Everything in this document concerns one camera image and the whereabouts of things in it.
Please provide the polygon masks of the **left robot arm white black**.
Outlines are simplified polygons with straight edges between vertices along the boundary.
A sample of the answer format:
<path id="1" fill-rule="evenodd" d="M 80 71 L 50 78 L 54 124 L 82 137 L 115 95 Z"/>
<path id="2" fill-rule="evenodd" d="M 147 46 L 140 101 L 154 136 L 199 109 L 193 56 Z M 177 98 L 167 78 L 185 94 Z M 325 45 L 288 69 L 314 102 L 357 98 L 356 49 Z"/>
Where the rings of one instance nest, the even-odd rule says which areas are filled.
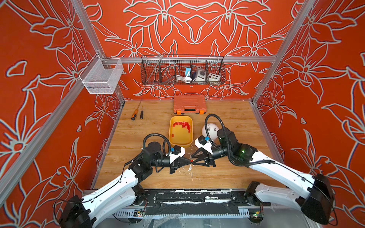
<path id="1" fill-rule="evenodd" d="M 62 228 L 95 228 L 119 209 L 145 200 L 145 190 L 140 183 L 153 171 L 157 173 L 168 167 L 170 174 L 190 165 L 185 149 L 172 147 L 167 137 L 152 133 L 143 140 L 142 151 L 134 159 L 125 163 L 123 173 L 102 188 L 79 197 L 66 200 L 65 208 L 57 223 Z"/>

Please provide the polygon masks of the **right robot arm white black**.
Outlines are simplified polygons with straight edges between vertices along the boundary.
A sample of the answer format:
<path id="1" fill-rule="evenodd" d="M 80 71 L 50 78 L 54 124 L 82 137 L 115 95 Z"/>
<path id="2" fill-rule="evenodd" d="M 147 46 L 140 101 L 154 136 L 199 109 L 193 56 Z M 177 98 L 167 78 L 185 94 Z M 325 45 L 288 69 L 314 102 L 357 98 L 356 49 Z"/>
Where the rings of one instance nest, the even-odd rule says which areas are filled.
<path id="1" fill-rule="evenodd" d="M 251 168 L 285 185 L 285 188 L 277 188 L 253 181 L 245 192 L 248 203 L 281 204 L 301 211 L 318 224 L 330 224 L 330 216 L 336 212 L 335 198 L 327 176 L 300 172 L 266 156 L 253 146 L 240 143 L 234 132 L 226 128 L 216 114 L 207 115 L 204 121 L 205 129 L 208 128 L 208 120 L 211 117 L 216 118 L 221 125 L 221 129 L 217 131 L 220 143 L 216 144 L 209 133 L 197 138 L 195 145 L 198 150 L 192 155 L 193 164 L 216 166 L 216 159 L 227 157 L 236 167 Z"/>

